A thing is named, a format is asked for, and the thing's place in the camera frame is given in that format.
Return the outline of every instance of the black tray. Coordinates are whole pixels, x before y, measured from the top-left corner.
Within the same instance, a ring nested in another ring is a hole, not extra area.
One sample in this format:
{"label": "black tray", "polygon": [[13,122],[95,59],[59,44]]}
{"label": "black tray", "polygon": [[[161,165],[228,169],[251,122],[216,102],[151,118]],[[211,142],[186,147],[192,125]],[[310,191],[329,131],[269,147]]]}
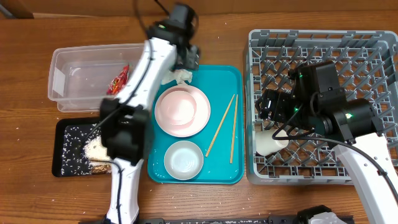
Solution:
{"label": "black tray", "polygon": [[[99,117],[68,118],[57,123],[52,158],[52,174],[55,177],[91,175],[90,163],[78,146],[99,121]],[[98,137],[100,134],[101,130],[98,129],[87,141]]]}

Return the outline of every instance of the red snack package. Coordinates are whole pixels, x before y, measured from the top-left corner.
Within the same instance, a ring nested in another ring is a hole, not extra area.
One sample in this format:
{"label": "red snack package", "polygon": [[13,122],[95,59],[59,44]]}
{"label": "red snack package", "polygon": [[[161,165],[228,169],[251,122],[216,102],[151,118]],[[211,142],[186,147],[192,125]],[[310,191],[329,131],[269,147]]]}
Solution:
{"label": "red snack package", "polygon": [[106,92],[107,95],[116,95],[124,88],[129,79],[129,69],[129,65],[123,67],[123,70],[121,70],[120,74],[114,80],[112,80],[111,84],[109,85],[109,88]]}

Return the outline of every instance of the clear plastic container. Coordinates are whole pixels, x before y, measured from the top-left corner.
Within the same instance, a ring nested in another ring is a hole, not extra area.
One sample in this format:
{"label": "clear plastic container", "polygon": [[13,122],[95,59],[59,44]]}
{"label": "clear plastic container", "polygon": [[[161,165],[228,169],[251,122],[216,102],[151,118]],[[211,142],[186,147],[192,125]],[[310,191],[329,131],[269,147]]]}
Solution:
{"label": "clear plastic container", "polygon": [[98,111],[111,81],[124,66],[137,65],[144,44],[69,47],[55,50],[50,66],[49,99],[61,112]]}

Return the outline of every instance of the blue tray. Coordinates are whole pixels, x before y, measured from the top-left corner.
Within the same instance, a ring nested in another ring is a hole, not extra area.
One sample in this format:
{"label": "blue tray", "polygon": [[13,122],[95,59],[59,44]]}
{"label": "blue tray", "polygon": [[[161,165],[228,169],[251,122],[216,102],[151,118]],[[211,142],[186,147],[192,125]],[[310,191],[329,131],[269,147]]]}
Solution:
{"label": "blue tray", "polygon": [[[154,100],[153,109],[160,94],[166,89],[175,86],[176,81],[162,85]],[[148,158],[148,174],[159,183],[189,183],[189,184],[235,184],[242,179],[244,173],[244,136],[243,136],[243,84],[238,69],[226,65],[200,65],[199,70],[193,73],[189,84],[199,88],[208,97],[211,114],[206,127],[198,134],[187,138],[176,138],[165,133],[156,123],[152,110],[152,124],[154,125],[155,141]],[[217,127],[224,115],[232,95],[234,101],[225,117],[216,141],[200,173],[190,180],[177,180],[171,177],[164,167],[166,150],[175,142],[187,140],[195,143],[205,156]],[[231,140],[234,120],[234,104],[238,98],[238,112],[236,115],[236,130],[233,163],[229,163],[231,154]]]}

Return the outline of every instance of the green light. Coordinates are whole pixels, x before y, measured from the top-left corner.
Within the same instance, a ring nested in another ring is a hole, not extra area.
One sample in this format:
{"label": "green light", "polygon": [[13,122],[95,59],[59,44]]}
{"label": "green light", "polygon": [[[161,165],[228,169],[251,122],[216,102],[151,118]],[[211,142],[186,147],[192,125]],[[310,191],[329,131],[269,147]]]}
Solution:
{"label": "green light", "polygon": [[350,118],[352,118],[354,115],[352,115],[352,114],[350,114],[350,113],[346,113],[346,118],[347,119],[350,119]]}

